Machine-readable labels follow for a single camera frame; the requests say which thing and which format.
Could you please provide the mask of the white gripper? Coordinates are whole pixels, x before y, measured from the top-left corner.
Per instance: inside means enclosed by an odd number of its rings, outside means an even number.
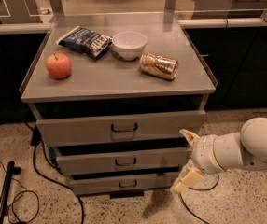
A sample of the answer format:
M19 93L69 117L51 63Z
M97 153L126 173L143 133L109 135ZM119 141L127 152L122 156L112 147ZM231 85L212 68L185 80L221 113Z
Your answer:
M221 150L225 139L221 136L208 135L200 137L186 129L179 131L192 148L191 159L181 169L170 191L181 194L204 179L204 174L218 174L225 171L220 164Z

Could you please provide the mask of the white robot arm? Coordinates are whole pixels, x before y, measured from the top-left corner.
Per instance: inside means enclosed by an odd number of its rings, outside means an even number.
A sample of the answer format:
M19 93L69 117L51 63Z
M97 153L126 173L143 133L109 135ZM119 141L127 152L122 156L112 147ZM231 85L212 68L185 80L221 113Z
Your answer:
M199 136L185 129L179 132L190 144L191 153L170 188L175 194L201 182L205 175L230 169L267 171L267 118L250 119L237 133Z

